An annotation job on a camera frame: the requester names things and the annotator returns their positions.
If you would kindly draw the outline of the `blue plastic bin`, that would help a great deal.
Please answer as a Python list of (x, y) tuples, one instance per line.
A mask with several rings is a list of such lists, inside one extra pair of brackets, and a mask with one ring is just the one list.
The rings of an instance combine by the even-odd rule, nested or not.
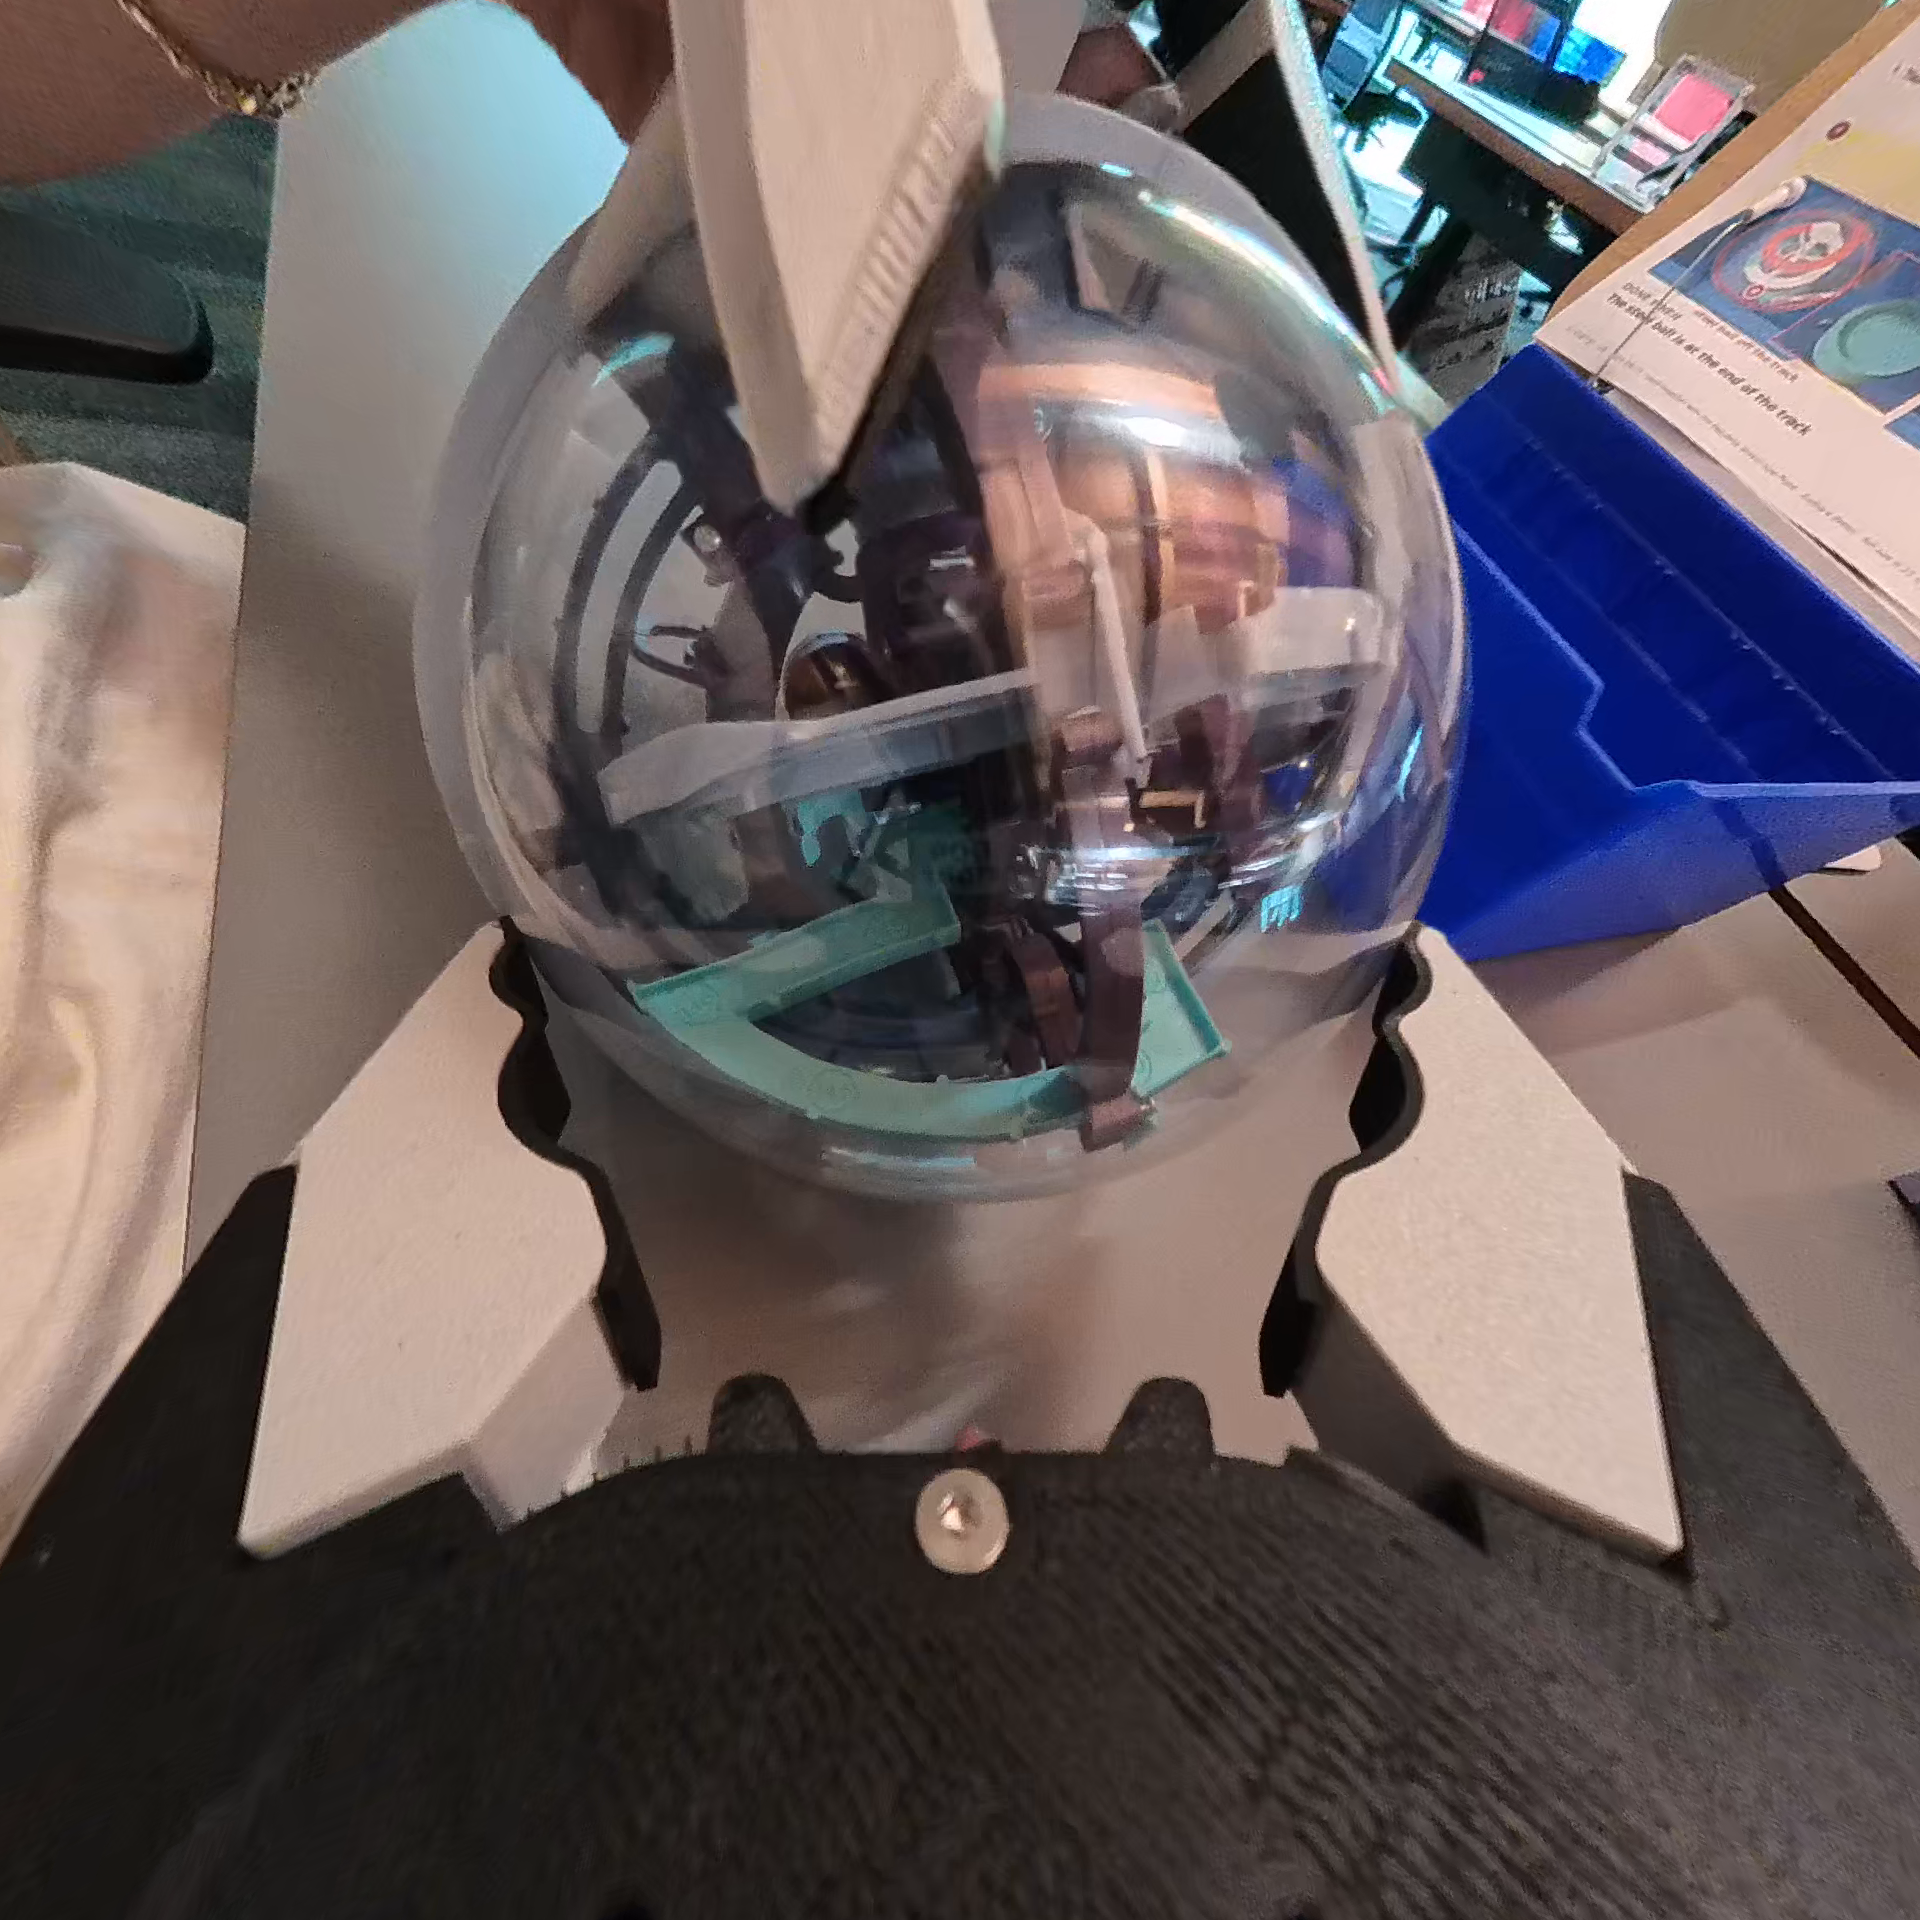
[(1660, 935), (1919, 824), (1915, 660), (1546, 348), (1428, 437), (1472, 716), (1425, 920)]

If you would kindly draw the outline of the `person's left hand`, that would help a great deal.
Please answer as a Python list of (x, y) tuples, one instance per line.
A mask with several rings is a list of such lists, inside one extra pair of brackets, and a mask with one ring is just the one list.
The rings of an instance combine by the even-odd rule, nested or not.
[[(218, 105), (282, 116), (314, 78), (432, 8), (429, 1), (164, 1), (124, 5)], [(665, 1), (503, 1), (632, 135), (672, 68)]]

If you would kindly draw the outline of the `clear plastic maze ball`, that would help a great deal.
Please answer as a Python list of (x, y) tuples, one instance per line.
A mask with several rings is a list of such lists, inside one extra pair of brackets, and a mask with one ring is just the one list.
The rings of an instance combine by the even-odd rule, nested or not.
[(700, 1130), (906, 1202), (1207, 1137), (1393, 969), (1467, 704), (1449, 513), (1307, 258), (1060, 94), (935, 258), (850, 469), (757, 478), (689, 213), (553, 253), (416, 597), (450, 828)]

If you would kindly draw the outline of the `printed white shirt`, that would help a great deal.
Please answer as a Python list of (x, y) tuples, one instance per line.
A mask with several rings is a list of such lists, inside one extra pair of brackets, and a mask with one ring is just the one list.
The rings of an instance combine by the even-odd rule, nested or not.
[(2, 1544), (186, 1271), (245, 543), (2, 471)]

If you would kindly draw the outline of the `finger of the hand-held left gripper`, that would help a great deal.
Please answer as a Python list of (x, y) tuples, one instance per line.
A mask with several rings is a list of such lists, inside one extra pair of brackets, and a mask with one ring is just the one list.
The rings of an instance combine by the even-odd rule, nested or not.
[(1187, 15), (1189, 56), (1177, 70), (1185, 140), (1259, 202), (1387, 376), (1399, 376), (1299, 5), (1192, 5)]
[(922, 278), (1000, 161), (983, 1), (674, 1), (712, 305), (759, 489), (842, 469)]

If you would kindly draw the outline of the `wooden desk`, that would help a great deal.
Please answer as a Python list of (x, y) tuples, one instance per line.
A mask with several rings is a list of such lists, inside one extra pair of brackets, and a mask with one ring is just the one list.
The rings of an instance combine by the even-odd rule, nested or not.
[(1612, 234), (1625, 232), (1649, 208), (1623, 188), (1601, 178), (1603, 140), (1586, 128), (1561, 128), (1475, 86), (1387, 58), (1384, 78), (1425, 112), (1495, 154), (1509, 170), (1535, 180), (1551, 199), (1577, 208)]

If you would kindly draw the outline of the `printed instruction sheet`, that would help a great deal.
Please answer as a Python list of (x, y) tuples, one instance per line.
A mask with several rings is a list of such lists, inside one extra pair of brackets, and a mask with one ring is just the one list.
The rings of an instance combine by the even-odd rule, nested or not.
[(1584, 271), (1575, 370), (1919, 620), (1919, 24), (1885, 7)]

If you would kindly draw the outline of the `clear acrylic stand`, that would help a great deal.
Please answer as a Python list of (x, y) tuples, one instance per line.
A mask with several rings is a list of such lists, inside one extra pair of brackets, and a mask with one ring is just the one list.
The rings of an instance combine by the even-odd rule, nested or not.
[(1746, 105), (1753, 81), (1701, 55), (1680, 55), (1601, 149), (1594, 178), (1643, 208), (1660, 201)]

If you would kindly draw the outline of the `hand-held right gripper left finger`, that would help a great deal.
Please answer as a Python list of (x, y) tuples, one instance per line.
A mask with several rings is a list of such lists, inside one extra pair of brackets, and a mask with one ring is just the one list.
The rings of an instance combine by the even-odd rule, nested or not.
[(304, 1134), (240, 1544), (455, 1476), (498, 1527), (585, 1482), (660, 1322), (521, 937), (480, 927)]

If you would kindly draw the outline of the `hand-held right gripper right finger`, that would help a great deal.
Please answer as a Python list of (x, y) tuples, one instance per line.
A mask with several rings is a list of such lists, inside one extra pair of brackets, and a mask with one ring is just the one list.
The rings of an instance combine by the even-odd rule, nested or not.
[(1412, 1502), (1489, 1490), (1680, 1554), (1637, 1169), (1433, 927), (1373, 1001), (1347, 1124), (1264, 1310), (1264, 1389)]

